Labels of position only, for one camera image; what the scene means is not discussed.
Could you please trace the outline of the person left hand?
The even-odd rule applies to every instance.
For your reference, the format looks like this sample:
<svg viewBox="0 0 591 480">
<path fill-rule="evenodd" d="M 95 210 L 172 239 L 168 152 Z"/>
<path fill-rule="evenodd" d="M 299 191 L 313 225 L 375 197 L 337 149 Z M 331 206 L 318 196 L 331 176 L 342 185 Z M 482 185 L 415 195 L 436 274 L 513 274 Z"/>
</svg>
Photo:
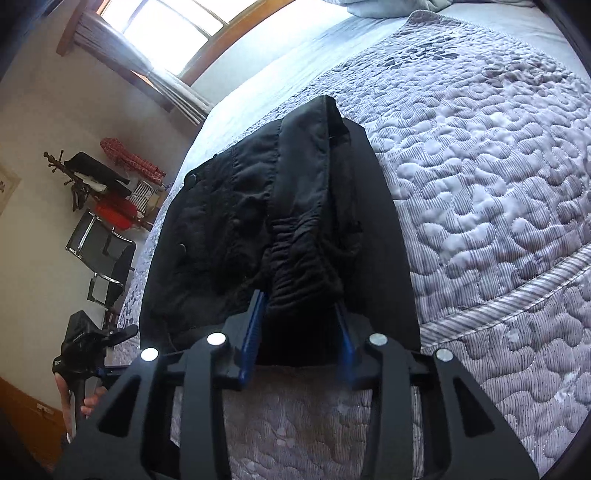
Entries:
<svg viewBox="0 0 591 480">
<path fill-rule="evenodd" d="M 65 379 L 59 373 L 54 374 L 54 380 L 60 396 L 61 411 L 66 428 L 66 435 L 68 439 L 71 440 L 74 437 L 75 423 L 75 414 L 73 413 L 75 406 L 73 393 L 68 388 Z M 83 400 L 82 405 L 78 408 L 78 412 L 81 413 L 85 418 L 89 417 L 93 413 L 95 407 L 100 403 L 101 398 L 106 394 L 106 392 L 107 389 L 103 385 L 98 386 L 91 396 L 86 397 Z"/>
</svg>

